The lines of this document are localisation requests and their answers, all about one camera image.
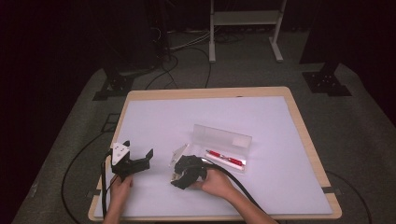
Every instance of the dark curtain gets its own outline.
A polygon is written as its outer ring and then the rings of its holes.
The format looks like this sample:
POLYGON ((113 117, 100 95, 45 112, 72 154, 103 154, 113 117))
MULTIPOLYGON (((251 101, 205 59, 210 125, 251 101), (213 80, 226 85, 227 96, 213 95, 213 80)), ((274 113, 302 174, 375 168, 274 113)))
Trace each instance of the dark curtain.
POLYGON ((0 219, 11 223, 100 64, 83 2, 19 0, 0 6, 0 219))
POLYGON ((322 0, 301 63, 345 64, 396 124, 394 8, 390 0, 322 0))

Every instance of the white shelf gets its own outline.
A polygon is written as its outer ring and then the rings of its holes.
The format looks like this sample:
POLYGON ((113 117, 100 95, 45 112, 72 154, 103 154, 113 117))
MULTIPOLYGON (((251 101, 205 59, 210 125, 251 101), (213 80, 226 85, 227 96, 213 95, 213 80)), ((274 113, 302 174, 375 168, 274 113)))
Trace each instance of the white shelf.
POLYGON ((217 11, 213 15, 214 25, 260 25, 276 24, 278 10, 266 11, 217 11))

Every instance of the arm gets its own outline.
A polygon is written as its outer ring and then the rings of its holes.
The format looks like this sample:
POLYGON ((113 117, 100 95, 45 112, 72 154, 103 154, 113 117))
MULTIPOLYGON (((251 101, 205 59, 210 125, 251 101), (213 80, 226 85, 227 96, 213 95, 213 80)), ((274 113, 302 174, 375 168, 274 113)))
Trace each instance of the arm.
POLYGON ((108 206, 108 211, 103 221, 104 224, 120 223, 120 216, 122 215, 134 181, 131 175, 127 176, 122 182, 118 175, 114 175, 111 179, 111 183, 113 184, 110 188, 110 205, 108 206))
POLYGON ((192 186, 225 199, 238 211, 247 224, 276 223, 239 190, 234 188, 227 175, 221 171, 208 169, 206 180, 197 181, 192 186))

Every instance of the black cable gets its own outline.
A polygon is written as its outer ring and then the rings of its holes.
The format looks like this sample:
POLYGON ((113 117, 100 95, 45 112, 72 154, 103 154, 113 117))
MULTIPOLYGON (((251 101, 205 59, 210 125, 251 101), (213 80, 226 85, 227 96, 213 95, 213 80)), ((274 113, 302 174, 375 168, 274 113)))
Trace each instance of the black cable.
MULTIPOLYGON (((176 56, 172 55, 172 54, 171 54, 170 56, 171 56, 171 57, 174 57, 174 58, 177 60, 177 64, 178 64, 178 58, 177 58, 176 56)), ((178 85, 176 84, 175 79, 174 79, 173 76, 170 74, 170 71, 171 71, 172 69, 174 69, 176 66, 172 67, 171 70, 166 70, 165 67, 163 66, 163 63, 162 63, 162 64, 161 64, 161 67, 163 68, 163 71, 165 71, 165 72, 169 75, 169 77, 172 79, 172 82, 175 83, 175 86, 176 86, 176 88, 178 89, 178 85)))
MULTIPOLYGON (((105 41, 106 45, 107 45, 113 52, 115 52, 115 53, 117 54, 117 56, 118 56, 120 59, 122 59, 125 63, 127 63, 129 66, 131 66, 131 68, 133 68, 133 69, 138 69, 135 65, 129 63, 128 60, 126 60, 126 59, 125 59, 125 58, 124 58, 124 57, 123 57, 123 56, 122 56, 122 55, 121 55, 121 54, 120 54, 109 42, 108 42, 108 40, 107 40, 105 34, 103 33, 101 27, 100 27, 99 24, 96 22, 96 19, 95 19, 95 17, 93 16, 93 12, 92 12, 90 3, 88 2, 88 0, 85 0, 84 2, 85 2, 85 6, 87 7, 87 9, 88 9, 88 11, 89 11, 89 14, 90 14, 90 17, 91 17, 91 19, 92 19, 92 23, 93 23, 94 27, 96 28, 96 30, 98 31, 98 33, 100 34, 100 36, 102 37, 102 39, 105 41)), ((127 76, 124 76, 124 77, 136 77, 136 76, 145 75, 145 74, 151 73, 152 71, 156 70, 157 67, 158 67, 158 64, 156 64, 154 67, 152 67, 152 68, 150 68, 150 69, 148 69, 148 70, 146 70, 146 71, 133 73, 133 74, 130 74, 130 75, 127 75, 127 76)))
POLYGON ((101 180, 102 180, 102 211, 103 211, 103 218, 105 218, 107 214, 107 204, 106 204, 106 196, 107 196, 107 189, 106 189, 106 159, 108 156, 111 156, 112 149, 110 149, 105 157, 103 158, 101 164, 101 180))
POLYGON ((247 196, 247 198, 248 198, 254 205, 256 205, 256 206, 257 206, 258 208, 260 208, 263 212, 265 212, 265 211, 259 206, 259 204, 253 199, 253 197, 250 195, 250 193, 248 192, 248 190, 245 189, 245 187, 242 185, 242 183, 239 182, 239 180, 238 180, 235 176, 233 176, 230 172, 228 172, 226 169, 222 168, 221 166, 216 165, 216 164, 207 164, 207 163, 204 163, 204 164, 200 164, 200 165, 190 165, 190 166, 186 166, 185 169, 187 170, 187 169, 190 169, 190 168, 202 168, 202 167, 205 167, 205 168, 212 168, 212 169, 217 169, 217 170, 222 171, 224 174, 226 174, 228 177, 231 178, 231 180, 238 186, 238 188, 240 188, 240 189, 244 192, 244 194, 247 196))
POLYGON ((343 180, 347 185, 349 185, 350 188, 353 189, 353 191, 355 191, 355 193, 358 195, 358 197, 361 199, 361 202, 363 203, 364 209, 366 210, 366 213, 367 213, 367 218, 368 218, 369 223, 370 224, 373 223, 373 218, 372 218, 369 206, 367 205, 366 201, 363 199, 363 197, 361 196, 359 191, 355 187, 353 187, 353 185, 351 183, 349 183, 349 181, 347 181, 345 178, 341 177, 340 175, 335 174, 334 172, 331 172, 331 171, 328 171, 328 170, 325 170, 325 172, 327 174, 331 174, 331 175, 343 180))
POLYGON ((185 50, 185 49, 195 49, 195 50, 201 51, 201 52, 206 56, 207 62, 209 63, 209 72, 208 72, 208 74, 207 74, 206 83, 205 83, 205 88, 207 88, 207 84, 208 84, 209 79, 210 79, 210 73, 211 73, 211 71, 212 71, 212 64, 211 64, 210 61, 209 61, 209 56, 206 54, 206 52, 205 52, 204 50, 198 49, 198 48, 182 48, 182 49, 175 49, 175 50, 173 50, 173 52, 177 52, 177 51, 181 51, 181 50, 185 50))
POLYGON ((163 89, 164 89, 164 90, 167 90, 166 88, 167 88, 170 84, 172 84, 172 83, 174 83, 174 81, 170 81, 168 84, 166 84, 166 85, 163 87, 163 89))
POLYGON ((178 65, 178 58, 177 58, 176 56, 172 55, 172 54, 171 54, 171 57, 173 57, 173 58, 176 59, 175 65, 174 65, 173 67, 171 67, 171 69, 166 70, 165 72, 159 74, 159 75, 156 76, 154 79, 152 79, 152 80, 150 81, 150 83, 146 86, 145 90, 148 90, 148 89, 149 89, 149 86, 150 86, 157 78, 159 78, 159 77, 161 77, 161 76, 163 76, 163 75, 169 73, 170 71, 172 71, 174 68, 177 67, 177 65, 178 65))
POLYGON ((111 186, 114 184, 114 182, 116 182, 116 179, 117 179, 117 178, 114 178, 113 181, 111 181, 110 186, 108 186, 108 188, 106 189, 107 192, 108 192, 108 190, 111 188, 111 186))
POLYGON ((64 209, 66 210, 67 215, 69 215, 77 224, 79 224, 78 220, 72 215, 70 212, 69 207, 67 206, 66 200, 64 198, 64 182, 66 180, 67 174, 69 173, 70 168, 72 167, 73 163, 75 160, 78 158, 78 156, 85 150, 87 147, 92 144, 96 139, 98 139, 100 136, 102 136, 106 132, 101 132, 98 134, 96 137, 94 137, 90 142, 88 142, 79 152, 78 154, 73 158, 73 160, 69 163, 69 166, 66 169, 66 172, 64 173, 64 178, 62 180, 62 186, 61 186, 61 196, 62 196, 62 203, 64 204, 64 209))

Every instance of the marker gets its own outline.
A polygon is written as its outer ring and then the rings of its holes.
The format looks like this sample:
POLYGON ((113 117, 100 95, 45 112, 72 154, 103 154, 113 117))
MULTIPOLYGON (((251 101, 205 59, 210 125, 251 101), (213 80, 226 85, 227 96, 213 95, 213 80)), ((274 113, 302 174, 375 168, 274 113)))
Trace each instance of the marker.
POLYGON ((243 165, 243 166, 240 166, 240 165, 233 164, 232 162, 229 162, 229 161, 226 161, 226 160, 221 159, 221 158, 219 158, 219 157, 213 156, 213 155, 210 154, 210 153, 206 153, 205 156, 206 156, 207 158, 209 158, 210 160, 212 160, 212 161, 218 161, 219 163, 222 163, 222 164, 224 164, 224 165, 233 167, 233 168, 236 169, 236 170, 240 170, 240 171, 244 171, 244 170, 245 170, 245 166, 244 166, 244 165, 243 165))
POLYGON ((207 152, 208 152, 209 154, 215 156, 215 157, 218 157, 218 158, 221 158, 221 159, 223 159, 223 160, 232 162, 233 164, 236 164, 236 165, 239 165, 239 166, 243 166, 243 165, 244 165, 244 163, 242 163, 241 161, 236 160, 236 159, 231 158, 231 157, 226 157, 226 156, 224 156, 224 155, 222 155, 222 154, 219 154, 218 152, 215 152, 215 151, 212 151, 212 150, 207 150, 207 152))

